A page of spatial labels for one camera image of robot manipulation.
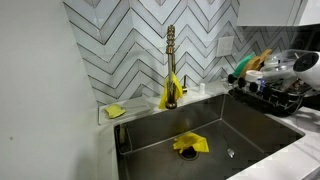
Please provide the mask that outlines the yellow sponge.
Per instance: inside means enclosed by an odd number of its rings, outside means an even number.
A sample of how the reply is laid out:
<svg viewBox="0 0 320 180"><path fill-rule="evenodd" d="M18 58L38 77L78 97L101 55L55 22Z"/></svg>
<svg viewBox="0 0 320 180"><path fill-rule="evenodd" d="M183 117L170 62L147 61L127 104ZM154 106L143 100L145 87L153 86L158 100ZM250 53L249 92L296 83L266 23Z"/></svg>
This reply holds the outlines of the yellow sponge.
<svg viewBox="0 0 320 180"><path fill-rule="evenodd" d="M105 108L105 112L108 114L110 119L114 119L123 115L126 110L118 104L112 104Z"/></svg>

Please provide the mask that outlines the yellow glove on faucet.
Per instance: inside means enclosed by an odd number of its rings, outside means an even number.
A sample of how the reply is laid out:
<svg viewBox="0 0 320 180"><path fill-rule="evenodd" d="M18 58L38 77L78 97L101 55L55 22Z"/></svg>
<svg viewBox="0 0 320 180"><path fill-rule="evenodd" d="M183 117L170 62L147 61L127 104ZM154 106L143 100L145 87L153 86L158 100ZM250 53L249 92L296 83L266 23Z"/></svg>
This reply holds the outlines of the yellow glove on faucet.
<svg viewBox="0 0 320 180"><path fill-rule="evenodd" d="M183 88L174 73L171 73L164 82L164 91L161 96L159 109L175 109L177 100L183 97Z"/></svg>

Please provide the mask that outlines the dish drying rack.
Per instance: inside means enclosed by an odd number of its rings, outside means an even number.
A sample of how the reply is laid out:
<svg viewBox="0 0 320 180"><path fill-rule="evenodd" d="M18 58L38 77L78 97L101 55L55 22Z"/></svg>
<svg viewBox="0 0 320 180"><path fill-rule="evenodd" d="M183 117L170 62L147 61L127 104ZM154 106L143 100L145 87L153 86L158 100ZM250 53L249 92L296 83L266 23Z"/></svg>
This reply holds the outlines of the dish drying rack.
<svg viewBox="0 0 320 180"><path fill-rule="evenodd" d="M244 78L228 75L229 94L249 106L273 115L289 116L298 111L305 96L319 92L296 76L295 61L314 51L289 49L270 54L260 70L248 70Z"/></svg>

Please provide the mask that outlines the sink drain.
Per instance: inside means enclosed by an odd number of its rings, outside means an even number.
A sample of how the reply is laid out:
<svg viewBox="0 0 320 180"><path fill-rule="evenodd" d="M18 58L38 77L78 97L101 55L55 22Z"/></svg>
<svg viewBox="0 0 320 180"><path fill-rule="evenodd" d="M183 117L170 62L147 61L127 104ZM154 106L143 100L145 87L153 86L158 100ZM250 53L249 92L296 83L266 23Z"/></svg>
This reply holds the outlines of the sink drain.
<svg viewBox="0 0 320 180"><path fill-rule="evenodd" d="M186 161L194 161L199 157L199 153L193 147L188 147L179 156Z"/></svg>

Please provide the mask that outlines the stainless steel sink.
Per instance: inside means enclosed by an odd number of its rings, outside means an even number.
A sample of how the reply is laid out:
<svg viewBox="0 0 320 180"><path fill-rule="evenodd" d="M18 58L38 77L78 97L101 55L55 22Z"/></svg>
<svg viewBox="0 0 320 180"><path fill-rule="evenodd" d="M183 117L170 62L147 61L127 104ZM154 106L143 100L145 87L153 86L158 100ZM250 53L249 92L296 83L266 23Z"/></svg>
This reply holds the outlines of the stainless steel sink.
<svg viewBox="0 0 320 180"><path fill-rule="evenodd" d="M119 180L227 180L303 134L228 95L114 127Z"/></svg>

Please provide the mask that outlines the yellow glove in sink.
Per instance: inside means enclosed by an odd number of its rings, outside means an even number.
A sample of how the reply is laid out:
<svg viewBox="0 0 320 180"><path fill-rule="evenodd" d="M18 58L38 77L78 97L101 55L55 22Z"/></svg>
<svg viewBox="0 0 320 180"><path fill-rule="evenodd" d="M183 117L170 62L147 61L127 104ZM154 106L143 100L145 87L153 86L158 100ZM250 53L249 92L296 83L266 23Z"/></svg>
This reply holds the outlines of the yellow glove in sink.
<svg viewBox="0 0 320 180"><path fill-rule="evenodd" d="M193 147L197 152L209 152L207 139L193 132L188 132L174 139L173 149L182 153L188 147Z"/></svg>

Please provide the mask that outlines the green plate in rack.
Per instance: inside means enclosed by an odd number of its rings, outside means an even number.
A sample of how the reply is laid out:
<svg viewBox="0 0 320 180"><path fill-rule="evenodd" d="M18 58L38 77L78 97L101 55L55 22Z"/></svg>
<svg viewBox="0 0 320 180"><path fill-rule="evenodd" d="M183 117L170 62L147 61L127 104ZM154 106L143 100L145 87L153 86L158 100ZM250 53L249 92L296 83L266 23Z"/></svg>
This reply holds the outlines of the green plate in rack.
<svg viewBox="0 0 320 180"><path fill-rule="evenodd" d="M237 65L236 69L234 70L234 72L232 73L234 76L239 77L243 68L245 67L245 65L253 58L256 56L255 52L252 52L251 54L245 56Z"/></svg>

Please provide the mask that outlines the white upper cabinet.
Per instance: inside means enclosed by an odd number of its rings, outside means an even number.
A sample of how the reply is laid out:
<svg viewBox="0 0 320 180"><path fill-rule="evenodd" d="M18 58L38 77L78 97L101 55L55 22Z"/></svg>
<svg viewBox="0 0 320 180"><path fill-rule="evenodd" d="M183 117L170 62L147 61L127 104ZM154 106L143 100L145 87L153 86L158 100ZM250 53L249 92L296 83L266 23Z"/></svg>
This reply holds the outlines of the white upper cabinet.
<svg viewBox="0 0 320 180"><path fill-rule="evenodd" d="M320 23L320 0L240 0L238 26L307 26Z"/></svg>

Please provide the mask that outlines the gold kitchen faucet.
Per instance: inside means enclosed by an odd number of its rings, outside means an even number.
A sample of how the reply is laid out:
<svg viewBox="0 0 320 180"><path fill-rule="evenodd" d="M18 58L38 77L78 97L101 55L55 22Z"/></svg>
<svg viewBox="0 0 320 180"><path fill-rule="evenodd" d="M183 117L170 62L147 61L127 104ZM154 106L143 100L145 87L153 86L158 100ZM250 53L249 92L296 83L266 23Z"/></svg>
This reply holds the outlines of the gold kitchen faucet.
<svg viewBox="0 0 320 180"><path fill-rule="evenodd" d="M175 65L175 26L169 25L167 27L167 40L166 40L166 54L168 56L168 76L171 73L175 73L176 65Z"/></svg>

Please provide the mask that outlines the white wall outlet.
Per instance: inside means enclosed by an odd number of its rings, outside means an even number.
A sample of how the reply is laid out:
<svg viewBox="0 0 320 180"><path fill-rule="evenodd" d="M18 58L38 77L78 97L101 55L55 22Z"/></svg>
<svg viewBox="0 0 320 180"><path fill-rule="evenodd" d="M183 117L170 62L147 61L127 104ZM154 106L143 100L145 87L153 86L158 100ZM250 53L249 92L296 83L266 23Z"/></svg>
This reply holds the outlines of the white wall outlet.
<svg viewBox="0 0 320 180"><path fill-rule="evenodd" d="M233 36L221 37L218 40L216 55L218 57L231 55L233 42L234 42Z"/></svg>

